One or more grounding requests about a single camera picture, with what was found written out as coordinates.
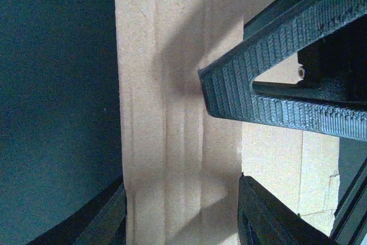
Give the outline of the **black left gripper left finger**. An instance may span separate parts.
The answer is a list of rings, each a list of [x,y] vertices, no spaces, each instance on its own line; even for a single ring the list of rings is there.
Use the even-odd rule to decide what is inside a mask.
[[[30,241],[29,244],[74,244],[88,226],[96,221],[118,189],[123,187],[123,177],[119,176],[69,218]]]

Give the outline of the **cardboard box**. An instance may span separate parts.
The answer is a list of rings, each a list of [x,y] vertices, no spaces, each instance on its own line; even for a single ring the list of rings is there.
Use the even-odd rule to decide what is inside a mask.
[[[210,116],[198,70],[274,0],[115,0],[128,244],[238,244],[239,178],[252,176],[324,234],[339,139]]]

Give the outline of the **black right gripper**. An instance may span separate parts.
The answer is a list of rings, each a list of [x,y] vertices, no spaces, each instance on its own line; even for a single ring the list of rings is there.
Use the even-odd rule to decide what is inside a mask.
[[[366,0],[276,0],[198,72],[216,118],[366,140]]]

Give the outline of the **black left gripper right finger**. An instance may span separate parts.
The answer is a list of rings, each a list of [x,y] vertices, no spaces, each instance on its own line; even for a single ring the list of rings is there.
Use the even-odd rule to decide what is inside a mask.
[[[239,179],[237,229],[241,244],[336,244],[245,175]]]

